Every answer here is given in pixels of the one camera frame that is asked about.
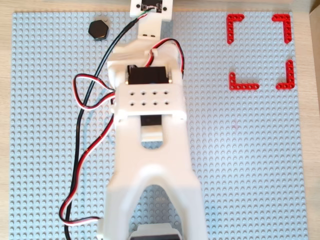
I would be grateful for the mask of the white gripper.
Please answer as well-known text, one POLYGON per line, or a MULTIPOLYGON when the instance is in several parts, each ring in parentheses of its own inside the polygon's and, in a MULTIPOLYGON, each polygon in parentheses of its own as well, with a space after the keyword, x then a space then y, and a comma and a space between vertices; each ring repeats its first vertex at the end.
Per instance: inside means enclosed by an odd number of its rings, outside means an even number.
POLYGON ((111 86, 117 88, 124 83, 128 66, 138 68, 165 67, 168 72, 185 73, 185 56, 178 40, 167 37, 159 41, 136 39, 131 43, 117 46, 107 60, 108 78, 111 86))

